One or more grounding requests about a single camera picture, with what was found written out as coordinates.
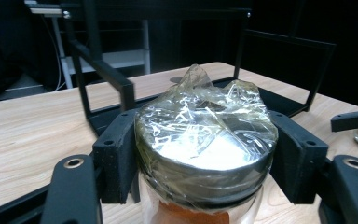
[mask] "plastic wrap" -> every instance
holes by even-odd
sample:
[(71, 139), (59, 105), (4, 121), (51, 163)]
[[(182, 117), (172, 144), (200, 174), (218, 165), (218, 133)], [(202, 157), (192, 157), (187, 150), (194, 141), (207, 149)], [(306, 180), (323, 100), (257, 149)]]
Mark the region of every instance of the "plastic wrap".
[(199, 209), (246, 201), (269, 171), (278, 138), (256, 85), (216, 88), (196, 64), (139, 110), (135, 134), (147, 183), (162, 199)]

